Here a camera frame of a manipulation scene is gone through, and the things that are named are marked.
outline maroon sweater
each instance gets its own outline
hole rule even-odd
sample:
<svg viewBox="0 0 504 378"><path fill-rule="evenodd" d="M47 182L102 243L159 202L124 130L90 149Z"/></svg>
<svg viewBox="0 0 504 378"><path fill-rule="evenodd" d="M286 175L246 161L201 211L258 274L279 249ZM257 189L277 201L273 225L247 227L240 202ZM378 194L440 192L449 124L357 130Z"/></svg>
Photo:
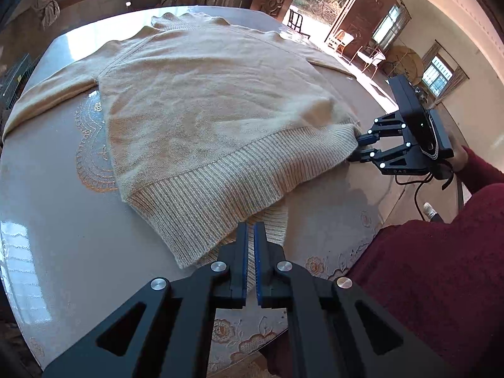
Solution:
<svg viewBox="0 0 504 378"><path fill-rule="evenodd" d="M462 375L504 358L504 174L466 151L473 196L453 222L386 227L349 272Z"/></svg>

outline cable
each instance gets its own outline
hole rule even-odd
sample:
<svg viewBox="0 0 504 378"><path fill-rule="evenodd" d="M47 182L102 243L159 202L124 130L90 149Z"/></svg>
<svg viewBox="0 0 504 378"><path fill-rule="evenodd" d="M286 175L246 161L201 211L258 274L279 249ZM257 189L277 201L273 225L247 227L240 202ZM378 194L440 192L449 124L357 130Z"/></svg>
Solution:
<svg viewBox="0 0 504 378"><path fill-rule="evenodd" d="M452 164L450 162L448 162L447 160L441 159L438 162L442 163L443 165L448 166L448 168L452 172L452 174L450 175L450 177L448 178L448 180L443 184L443 186L441 186L441 190L445 190L452 183L453 177L455 176L455 173L453 172L453 166L452 166Z"/></svg>
<svg viewBox="0 0 504 378"><path fill-rule="evenodd" d="M415 201L415 207L416 207L416 209L418 210L418 214L420 214L420 217L421 217L421 218L422 218L422 220L425 222L425 221L426 221L426 220L425 220L425 217L423 216L422 211L420 210L420 207L418 207L418 200L417 200L417 196L418 196L418 191L420 190L420 187L422 187L422 185L423 185L424 183L429 183L430 181L432 181L432 180L434 179L434 175L433 175L432 173L429 173L429 174L425 177L425 179L422 179L422 180L412 180L411 182L399 182L399 181L397 180L397 175L394 175L394 178L395 178L396 183L397 183L398 185L403 185L403 186L405 186L405 185L411 185L411 184L414 184L414 183L420 183L420 185L419 185L419 186L416 188L416 190L415 190L415 195L414 195L414 197L413 197L413 200Z"/></svg>

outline ribbed sweater hem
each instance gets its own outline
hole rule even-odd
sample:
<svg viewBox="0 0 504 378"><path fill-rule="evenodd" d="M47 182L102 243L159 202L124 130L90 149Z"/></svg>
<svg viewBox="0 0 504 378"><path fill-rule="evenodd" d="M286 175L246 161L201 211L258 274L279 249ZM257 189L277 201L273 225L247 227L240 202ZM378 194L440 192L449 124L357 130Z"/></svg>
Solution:
<svg viewBox="0 0 504 378"><path fill-rule="evenodd" d="M126 201L168 244L179 267L196 264L238 222L343 162L357 147L356 127L346 122L276 132Z"/></svg>

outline white wall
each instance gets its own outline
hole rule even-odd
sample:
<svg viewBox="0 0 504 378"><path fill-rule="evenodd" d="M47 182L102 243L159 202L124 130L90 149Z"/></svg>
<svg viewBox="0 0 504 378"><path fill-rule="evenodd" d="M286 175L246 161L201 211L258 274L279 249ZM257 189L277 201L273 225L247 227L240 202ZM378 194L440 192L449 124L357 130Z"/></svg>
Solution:
<svg viewBox="0 0 504 378"><path fill-rule="evenodd" d="M504 81L504 44L476 0L428 0L462 29Z"/></svg>
<svg viewBox="0 0 504 378"><path fill-rule="evenodd" d="M399 38L422 57L438 40L470 78L443 103L469 146L504 171L504 85L469 37L427 0L403 0L411 21Z"/></svg>

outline white metal chair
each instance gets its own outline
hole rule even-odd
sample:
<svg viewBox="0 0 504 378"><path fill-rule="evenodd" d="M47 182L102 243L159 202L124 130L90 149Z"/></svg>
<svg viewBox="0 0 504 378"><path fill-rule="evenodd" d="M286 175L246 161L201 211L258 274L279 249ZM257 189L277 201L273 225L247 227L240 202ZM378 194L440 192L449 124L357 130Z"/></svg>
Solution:
<svg viewBox="0 0 504 378"><path fill-rule="evenodd" d="M358 56L362 61L365 62L364 69L362 69L362 72L365 72L371 65L375 67L375 71L373 72L373 75L371 77L371 80L374 78L376 71L378 70L378 64L382 62L385 59L385 54L381 52L381 50L376 47L374 49L371 49L370 52L366 52L365 50L363 51L362 49L364 46L360 47L357 52L354 54L352 59L350 60L350 64L354 60L355 56Z"/></svg>

